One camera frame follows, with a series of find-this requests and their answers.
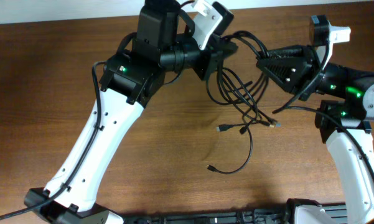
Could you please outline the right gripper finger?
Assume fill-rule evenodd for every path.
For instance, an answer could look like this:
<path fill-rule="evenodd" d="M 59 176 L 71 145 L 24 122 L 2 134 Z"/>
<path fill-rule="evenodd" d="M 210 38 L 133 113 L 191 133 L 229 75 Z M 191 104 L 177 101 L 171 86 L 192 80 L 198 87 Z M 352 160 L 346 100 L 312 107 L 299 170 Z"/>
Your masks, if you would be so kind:
<path fill-rule="evenodd" d="M 303 56 L 304 51 L 302 45 L 292 45 L 261 52 L 261 58 L 295 58 Z"/>
<path fill-rule="evenodd" d="M 297 90 L 302 86 L 302 78 L 308 71 L 304 58 L 265 58 L 256 66 L 283 90 Z"/>

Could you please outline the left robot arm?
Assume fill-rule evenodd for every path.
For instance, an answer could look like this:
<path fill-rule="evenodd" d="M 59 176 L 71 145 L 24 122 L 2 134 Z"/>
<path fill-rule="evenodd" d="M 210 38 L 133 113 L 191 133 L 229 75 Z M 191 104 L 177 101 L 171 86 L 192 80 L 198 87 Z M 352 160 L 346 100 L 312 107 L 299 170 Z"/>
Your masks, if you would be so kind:
<path fill-rule="evenodd" d="M 103 62 L 94 81 L 96 101 L 80 136 L 58 172 L 43 188 L 30 189 L 27 207 L 47 223 L 123 223 L 98 205 L 104 173 L 120 142 L 163 86 L 167 72 L 191 68 L 207 80 L 236 45 L 220 37 L 233 14 L 219 2 L 194 1 L 190 17 L 177 1 L 146 1 L 136 32 Z"/>

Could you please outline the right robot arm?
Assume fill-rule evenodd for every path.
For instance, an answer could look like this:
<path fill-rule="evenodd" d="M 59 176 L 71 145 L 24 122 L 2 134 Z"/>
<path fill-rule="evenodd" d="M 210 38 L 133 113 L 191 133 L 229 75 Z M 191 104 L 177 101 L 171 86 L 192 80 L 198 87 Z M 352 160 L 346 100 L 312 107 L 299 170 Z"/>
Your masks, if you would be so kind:
<path fill-rule="evenodd" d="M 314 109 L 316 127 L 332 156 L 342 184 L 349 223 L 374 223 L 374 73 L 331 63 L 332 46 L 261 51 L 256 66 L 293 97 L 276 109 L 296 110 L 317 92 L 337 97 Z"/>

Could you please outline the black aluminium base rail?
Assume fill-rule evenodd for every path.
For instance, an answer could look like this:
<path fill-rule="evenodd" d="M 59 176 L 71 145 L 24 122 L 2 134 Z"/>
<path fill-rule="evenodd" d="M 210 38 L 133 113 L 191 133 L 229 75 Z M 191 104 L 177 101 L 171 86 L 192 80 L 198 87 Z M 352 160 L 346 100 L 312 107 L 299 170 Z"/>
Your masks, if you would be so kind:
<path fill-rule="evenodd" d="M 251 210 L 230 210 L 210 213 L 129 215 L 126 224 L 216 224 L 216 223 L 347 223 L 344 203 L 321 204 L 315 200 L 290 198 L 285 204 Z"/>

